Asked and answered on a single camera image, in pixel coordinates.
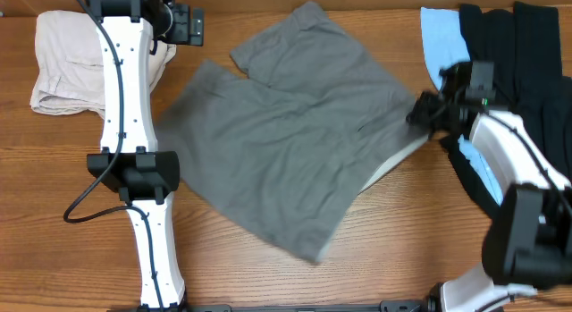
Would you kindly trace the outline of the grey shorts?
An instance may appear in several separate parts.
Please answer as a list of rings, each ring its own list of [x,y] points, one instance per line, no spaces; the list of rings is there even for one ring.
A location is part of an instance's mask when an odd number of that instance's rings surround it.
[[[203,62],[156,124],[182,180],[257,237],[321,260],[364,189],[422,146],[415,100],[308,2],[231,52]]]

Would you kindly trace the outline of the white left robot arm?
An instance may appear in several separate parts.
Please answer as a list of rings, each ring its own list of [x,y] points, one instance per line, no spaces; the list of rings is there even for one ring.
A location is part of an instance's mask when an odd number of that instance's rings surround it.
[[[141,273],[139,311],[187,311],[172,226],[180,163],[160,150],[148,71],[159,43],[202,46],[204,12],[176,0],[78,0],[96,24],[105,83],[100,150],[87,157],[96,185],[118,194],[135,234]]]

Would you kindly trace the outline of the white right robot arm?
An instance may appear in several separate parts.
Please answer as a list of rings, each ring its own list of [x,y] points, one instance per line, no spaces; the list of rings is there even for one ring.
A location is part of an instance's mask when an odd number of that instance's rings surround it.
[[[496,101],[493,72],[484,61],[442,69],[439,92],[423,92],[407,116],[431,131],[468,131],[503,193],[480,264],[436,284],[424,311],[499,311],[571,283],[571,183],[544,158],[522,118]]]

